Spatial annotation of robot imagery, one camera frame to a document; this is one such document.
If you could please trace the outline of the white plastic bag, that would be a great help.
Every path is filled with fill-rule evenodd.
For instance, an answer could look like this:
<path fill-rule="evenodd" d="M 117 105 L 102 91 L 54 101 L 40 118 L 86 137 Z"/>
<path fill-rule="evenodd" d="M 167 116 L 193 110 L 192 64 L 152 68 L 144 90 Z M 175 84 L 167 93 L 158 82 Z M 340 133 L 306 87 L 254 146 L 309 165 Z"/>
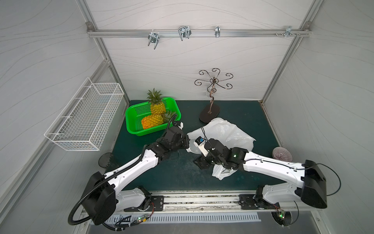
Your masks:
<path fill-rule="evenodd" d="M 256 140 L 241 130 L 237 125 L 222 118 L 215 118 L 206 126 L 187 133 L 190 139 L 187 152 L 198 155 L 201 154 L 201 151 L 194 145 L 194 141 L 198 137 L 203 137 L 203 133 L 206 134 L 208 139 L 216 139 L 228 148 L 239 147 L 248 151 L 253 150 L 254 141 Z"/>

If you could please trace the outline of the pineapple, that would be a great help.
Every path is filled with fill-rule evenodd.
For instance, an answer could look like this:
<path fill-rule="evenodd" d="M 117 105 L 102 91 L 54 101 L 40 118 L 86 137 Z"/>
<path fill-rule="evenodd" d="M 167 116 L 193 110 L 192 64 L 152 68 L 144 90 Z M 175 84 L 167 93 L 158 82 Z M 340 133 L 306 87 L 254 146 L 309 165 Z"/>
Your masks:
<path fill-rule="evenodd" d="M 152 115 L 163 115 L 166 113 L 166 107 L 163 103 L 163 97 L 161 91 L 156 91 L 155 89 L 149 90 L 147 93 L 147 100 L 151 105 Z"/>
<path fill-rule="evenodd" d="M 167 111 L 163 115 L 149 115 L 141 120 L 143 129 L 149 129 L 152 127 L 160 126 L 162 124 L 168 123 L 170 119 L 176 115 L 176 112 Z"/>

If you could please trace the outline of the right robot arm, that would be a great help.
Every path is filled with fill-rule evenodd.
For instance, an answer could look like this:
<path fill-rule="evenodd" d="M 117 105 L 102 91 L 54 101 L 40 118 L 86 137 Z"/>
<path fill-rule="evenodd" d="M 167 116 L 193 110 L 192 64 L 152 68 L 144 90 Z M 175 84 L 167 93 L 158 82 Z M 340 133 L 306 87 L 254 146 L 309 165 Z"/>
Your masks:
<path fill-rule="evenodd" d="M 227 148 L 213 138 L 206 140 L 199 137 L 193 144 L 201 152 L 201 156 L 195 160 L 200 169 L 218 165 L 228 170 L 259 173 L 281 180 L 281 184 L 258 187 L 253 197 L 257 207 L 302 201 L 314 208 L 327 208 L 326 178 L 313 161 L 292 163 L 271 159 L 244 148 Z"/>

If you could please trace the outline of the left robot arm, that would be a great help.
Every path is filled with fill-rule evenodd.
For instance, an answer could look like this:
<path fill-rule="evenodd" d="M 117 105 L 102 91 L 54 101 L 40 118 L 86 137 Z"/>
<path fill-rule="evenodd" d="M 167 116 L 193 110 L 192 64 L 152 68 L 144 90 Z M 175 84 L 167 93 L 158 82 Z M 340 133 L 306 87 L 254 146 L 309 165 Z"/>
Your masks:
<path fill-rule="evenodd" d="M 83 206 L 88 217 L 74 220 L 75 211 L 72 210 L 68 223 L 78 225 L 92 220 L 95 225 L 100 225 L 115 211 L 131 207 L 147 209 L 151 199 L 147 190 L 135 188 L 123 196 L 120 192 L 144 172 L 167 160 L 171 153 L 188 148 L 189 138 L 183 132 L 182 122 L 177 121 L 172 127 L 168 127 L 156 142 L 145 145 L 141 154 L 132 161 L 108 173 L 96 172 L 91 175 L 81 199 L 75 206 L 76 209 Z"/>

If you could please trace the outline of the lying pineapple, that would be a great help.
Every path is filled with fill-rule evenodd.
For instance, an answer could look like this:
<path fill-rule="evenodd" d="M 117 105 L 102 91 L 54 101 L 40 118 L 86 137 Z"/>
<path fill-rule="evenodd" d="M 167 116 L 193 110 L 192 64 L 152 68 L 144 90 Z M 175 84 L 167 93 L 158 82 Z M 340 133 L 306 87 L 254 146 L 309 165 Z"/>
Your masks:
<path fill-rule="evenodd" d="M 168 123 L 170 119 L 176 115 L 176 112 L 167 111 L 163 115 L 149 115 L 141 120 L 143 129 L 149 129 L 152 127 L 160 126 L 162 124 Z"/>

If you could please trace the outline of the bronze scroll hanger stand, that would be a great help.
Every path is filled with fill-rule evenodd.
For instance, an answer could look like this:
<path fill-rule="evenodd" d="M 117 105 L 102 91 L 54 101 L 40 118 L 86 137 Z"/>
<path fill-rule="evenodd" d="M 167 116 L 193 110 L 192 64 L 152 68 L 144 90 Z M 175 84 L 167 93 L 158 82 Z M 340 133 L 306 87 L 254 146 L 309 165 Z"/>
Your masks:
<path fill-rule="evenodd" d="M 223 80 L 219 80 L 219 75 L 221 73 L 221 70 L 219 68 L 212 68 L 211 73 L 209 73 L 207 70 L 200 70 L 198 74 L 200 76 L 208 75 L 209 79 L 196 79 L 194 81 L 195 86 L 202 86 L 203 83 L 209 83 L 208 87 L 206 88 L 206 91 L 208 93 L 208 97 L 210 98 L 209 104 L 202 110 L 202 112 L 199 115 L 199 120 L 203 123 L 209 123 L 214 118 L 218 116 L 220 113 L 220 107 L 214 103 L 215 98 L 214 95 L 217 92 L 217 87 L 223 88 L 225 90 L 230 90 L 233 88 L 233 85 L 230 83 L 226 83 L 225 86 L 222 86 L 220 84 L 220 81 L 226 82 L 230 79 L 232 79 L 234 76 L 232 73 L 226 73 L 226 78 Z"/>

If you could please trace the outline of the left controller board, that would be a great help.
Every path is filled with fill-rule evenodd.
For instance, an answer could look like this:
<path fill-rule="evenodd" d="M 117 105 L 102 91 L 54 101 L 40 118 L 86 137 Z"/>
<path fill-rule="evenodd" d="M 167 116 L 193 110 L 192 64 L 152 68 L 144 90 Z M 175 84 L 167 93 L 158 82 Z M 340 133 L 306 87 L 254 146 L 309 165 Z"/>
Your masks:
<path fill-rule="evenodd" d="M 140 217 L 136 217 L 135 220 L 133 221 L 133 223 L 142 223 L 142 222 L 145 222 L 148 220 L 148 215 L 145 214 L 143 216 L 140 216 Z"/>

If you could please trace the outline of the controller board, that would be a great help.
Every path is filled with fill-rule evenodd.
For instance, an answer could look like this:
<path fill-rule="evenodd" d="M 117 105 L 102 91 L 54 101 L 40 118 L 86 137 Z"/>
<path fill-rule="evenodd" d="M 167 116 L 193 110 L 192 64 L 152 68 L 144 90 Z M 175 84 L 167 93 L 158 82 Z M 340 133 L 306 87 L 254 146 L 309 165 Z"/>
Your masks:
<path fill-rule="evenodd" d="M 293 222 L 292 214 L 290 212 L 285 212 L 285 211 L 272 212 L 271 216 L 273 220 L 281 227 L 288 227 Z"/>
<path fill-rule="evenodd" d="M 143 216 L 140 216 L 140 217 L 136 217 L 135 220 L 133 221 L 133 223 L 142 223 L 142 222 L 145 222 L 148 220 L 148 215 L 145 214 Z"/>

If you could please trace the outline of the right controller board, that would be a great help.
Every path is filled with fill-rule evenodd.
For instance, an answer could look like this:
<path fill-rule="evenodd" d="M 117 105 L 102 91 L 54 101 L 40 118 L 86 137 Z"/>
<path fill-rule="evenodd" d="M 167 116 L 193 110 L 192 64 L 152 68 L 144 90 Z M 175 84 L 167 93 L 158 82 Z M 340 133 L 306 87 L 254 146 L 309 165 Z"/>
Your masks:
<path fill-rule="evenodd" d="M 288 227 L 293 222 L 292 214 L 290 212 L 285 212 L 285 211 L 272 212 L 271 216 L 273 220 L 281 227 Z"/>

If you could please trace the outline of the metal U-bolt clamp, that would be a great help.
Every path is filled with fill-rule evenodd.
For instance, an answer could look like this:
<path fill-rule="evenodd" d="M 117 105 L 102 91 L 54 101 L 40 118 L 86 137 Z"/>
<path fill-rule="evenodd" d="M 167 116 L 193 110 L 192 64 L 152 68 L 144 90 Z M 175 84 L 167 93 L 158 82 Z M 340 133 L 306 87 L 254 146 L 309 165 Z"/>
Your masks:
<path fill-rule="evenodd" d="M 148 46 L 150 46 L 151 43 L 154 44 L 153 49 L 155 50 L 157 48 L 159 40 L 160 40 L 159 35 L 157 33 L 155 33 L 155 32 L 151 32 L 148 35 Z"/>

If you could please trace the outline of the metal U-bolt hook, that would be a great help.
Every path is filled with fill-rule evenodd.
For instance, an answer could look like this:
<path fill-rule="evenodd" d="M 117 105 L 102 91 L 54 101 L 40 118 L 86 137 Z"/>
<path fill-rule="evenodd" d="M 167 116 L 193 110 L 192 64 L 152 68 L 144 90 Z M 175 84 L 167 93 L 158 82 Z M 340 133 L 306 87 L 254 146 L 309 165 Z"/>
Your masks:
<path fill-rule="evenodd" d="M 181 26 L 178 28 L 178 34 L 181 39 L 181 41 L 184 40 L 184 38 L 189 39 L 191 36 L 191 27 L 190 26 Z"/>

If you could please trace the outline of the right metal hook clamp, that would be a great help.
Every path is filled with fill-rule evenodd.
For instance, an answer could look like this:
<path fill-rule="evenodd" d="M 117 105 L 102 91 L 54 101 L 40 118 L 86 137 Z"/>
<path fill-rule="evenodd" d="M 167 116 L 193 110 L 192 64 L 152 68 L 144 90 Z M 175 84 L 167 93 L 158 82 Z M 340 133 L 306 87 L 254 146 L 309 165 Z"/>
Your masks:
<path fill-rule="evenodd" d="M 274 35 L 276 37 L 283 37 L 283 38 L 287 38 L 287 37 L 294 37 L 295 38 L 295 37 L 300 37 L 301 36 L 300 33 L 294 33 L 292 31 L 292 27 L 291 26 L 287 27 L 284 32 L 282 32 L 280 34 L 275 33 Z"/>

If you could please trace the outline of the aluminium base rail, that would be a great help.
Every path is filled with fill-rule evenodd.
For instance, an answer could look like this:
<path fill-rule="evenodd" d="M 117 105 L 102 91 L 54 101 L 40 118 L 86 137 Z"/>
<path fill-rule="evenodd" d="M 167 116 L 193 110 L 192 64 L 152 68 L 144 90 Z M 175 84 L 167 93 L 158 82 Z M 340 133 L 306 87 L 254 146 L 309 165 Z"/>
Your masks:
<path fill-rule="evenodd" d="M 288 212 L 313 211 L 314 208 L 301 201 L 281 201 L 266 208 L 255 206 L 254 190 L 210 190 L 210 191 L 149 191 L 150 203 L 145 209 L 139 205 L 140 195 L 122 191 L 116 197 L 116 208 L 109 216 L 117 214 L 179 214 L 179 213 L 244 213 L 244 212 Z"/>

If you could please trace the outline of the small metal bracket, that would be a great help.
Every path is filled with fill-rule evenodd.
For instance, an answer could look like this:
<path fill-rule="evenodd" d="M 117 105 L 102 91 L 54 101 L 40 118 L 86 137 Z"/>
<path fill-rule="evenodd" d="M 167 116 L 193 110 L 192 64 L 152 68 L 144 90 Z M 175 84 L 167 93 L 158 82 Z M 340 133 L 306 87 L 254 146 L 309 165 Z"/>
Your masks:
<path fill-rule="evenodd" d="M 220 26 L 215 27 L 215 38 L 219 38 L 221 35 L 221 28 Z"/>

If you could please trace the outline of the aluminium cross rail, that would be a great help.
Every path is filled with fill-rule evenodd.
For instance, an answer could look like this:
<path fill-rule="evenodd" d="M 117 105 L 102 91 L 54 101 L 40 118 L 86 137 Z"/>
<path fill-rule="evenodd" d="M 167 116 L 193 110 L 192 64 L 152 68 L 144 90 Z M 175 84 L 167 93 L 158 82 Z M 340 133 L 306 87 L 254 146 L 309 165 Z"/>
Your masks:
<path fill-rule="evenodd" d="M 222 29 L 219 38 L 254 38 L 276 37 L 275 33 L 282 33 L 285 29 Z M 294 33 L 300 33 L 301 37 L 309 37 L 310 30 L 292 29 Z M 179 38 L 177 29 L 160 30 L 94 30 L 88 32 L 90 38 L 147 38 L 151 32 L 155 32 L 160 38 Z M 190 38 L 215 38 L 215 29 L 191 29 Z"/>

